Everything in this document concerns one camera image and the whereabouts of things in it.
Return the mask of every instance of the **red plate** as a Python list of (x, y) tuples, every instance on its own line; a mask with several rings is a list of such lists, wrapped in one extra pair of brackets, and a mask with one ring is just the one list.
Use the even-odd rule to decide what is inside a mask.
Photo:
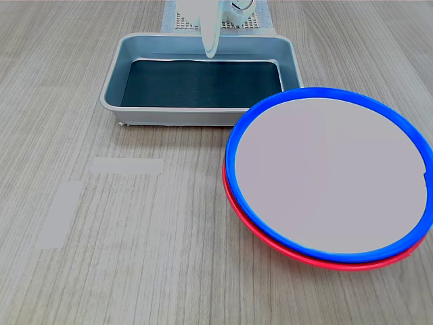
[(379, 261), (369, 262), (369, 263), (336, 263), (336, 262), (329, 262), (329, 261), (323, 261), (320, 259), (315, 259), (303, 254), (300, 254), (296, 251), (293, 251), (285, 246), (282, 246), (280, 243), (274, 241), (272, 238), (268, 237), (264, 232), (262, 232), (252, 221), (250, 218), (245, 216), (242, 209), (239, 207), (236, 200), (233, 198), (233, 195), (230, 190), (230, 185), (227, 181), (227, 175), (225, 172), (225, 163), (223, 164), (223, 183), (224, 183), (224, 189), (225, 193), (229, 199), (229, 202), (233, 209), (235, 210), (237, 216), (242, 220), (242, 222), (262, 241), (264, 241), (266, 244), (268, 244), (270, 247), (274, 248), (276, 251), (279, 251), (280, 253), (291, 257), (299, 262), (303, 262), (309, 265), (313, 265), (316, 267), (322, 267), (325, 269), (333, 269), (337, 271), (348, 271), (348, 272), (359, 272), (359, 271), (369, 271), (372, 269), (379, 269), (381, 267), (386, 267), (391, 264), (397, 263), (411, 255), (411, 253), (422, 243), (422, 238), (419, 242), (417, 242), (415, 245), (413, 245), (411, 248), (407, 249), (406, 251), (397, 254), (393, 257), (382, 259)]

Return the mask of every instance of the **gray tray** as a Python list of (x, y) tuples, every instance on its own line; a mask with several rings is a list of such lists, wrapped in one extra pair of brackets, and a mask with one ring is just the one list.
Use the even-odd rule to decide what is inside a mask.
[(233, 126), (252, 96), (259, 101), (299, 87), (292, 44), (281, 36), (221, 35), (215, 57), (208, 59), (200, 35), (134, 33), (120, 40), (100, 100), (126, 125)]

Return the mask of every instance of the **tape strip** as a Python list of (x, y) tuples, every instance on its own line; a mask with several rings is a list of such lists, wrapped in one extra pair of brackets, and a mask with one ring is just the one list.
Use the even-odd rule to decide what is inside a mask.
[(103, 158), (93, 160), (92, 174), (159, 175), (164, 168), (162, 159)]
[[(222, 28), (221, 34), (276, 34), (272, 24), (271, 13), (267, 1), (257, 1), (256, 13), (260, 21), (260, 28), (239, 28), (228, 29)], [(161, 32), (162, 33), (187, 33), (187, 34), (200, 34), (200, 30), (196, 29), (175, 29), (176, 24), (176, 1), (166, 1), (164, 7), (164, 14), (162, 17)]]
[(39, 237), (35, 243), (36, 249), (63, 247), (82, 186), (81, 181), (67, 181), (60, 184), (39, 232)]

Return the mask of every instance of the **wood grain surface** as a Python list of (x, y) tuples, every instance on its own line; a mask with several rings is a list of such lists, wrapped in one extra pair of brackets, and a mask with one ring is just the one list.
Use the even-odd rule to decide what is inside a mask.
[[(433, 5), (272, 1), (306, 86), (369, 95), (433, 144)], [(99, 104), (119, 38), (163, 1), (0, 1), (0, 324), (433, 324), (433, 236), (367, 273), (316, 269), (239, 221), (221, 182), (228, 128), (121, 127)], [(91, 173), (161, 158), (158, 175)], [(34, 248), (81, 181), (62, 248)]]

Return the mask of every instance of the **plate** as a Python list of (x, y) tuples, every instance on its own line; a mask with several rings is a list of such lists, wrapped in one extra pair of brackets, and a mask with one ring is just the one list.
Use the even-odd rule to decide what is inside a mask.
[(264, 232), (262, 232), (252, 221), (245, 215), (245, 212), (242, 211), (239, 204), (236, 202), (236, 199), (233, 197), (231, 193), (229, 183), (227, 181), (227, 175), (225, 170), (225, 164), (223, 164), (223, 184), (225, 193), (230, 202), (231, 207), (236, 212), (236, 215), (241, 219), (244, 225), (247, 226), (249, 230), (253, 232), (259, 239), (261, 239), (264, 243), (268, 244), (271, 248), (280, 252), (281, 254), (288, 256), (292, 259), (295, 259), (299, 262), (309, 264), (315, 267), (321, 267), (324, 269), (332, 269), (334, 271), (344, 271), (344, 272), (361, 272), (361, 271), (371, 271), (373, 269), (379, 269), (382, 267), (387, 267), (392, 264), (395, 264), (407, 257), (411, 256), (411, 254), (420, 246), (424, 238), (422, 238), (419, 242), (417, 242), (414, 246), (407, 249), (404, 252), (401, 252), (393, 257), (382, 259), (379, 261), (369, 262), (369, 263), (336, 263), (329, 261), (322, 261), (320, 259), (315, 259), (307, 255), (300, 254), (296, 251), (293, 251), (280, 243), (276, 242), (272, 238), (268, 237)]
[(302, 88), (259, 102), (233, 128), (225, 164), (248, 218), (316, 259), (387, 259), (433, 223), (427, 141), (397, 112), (350, 91)]

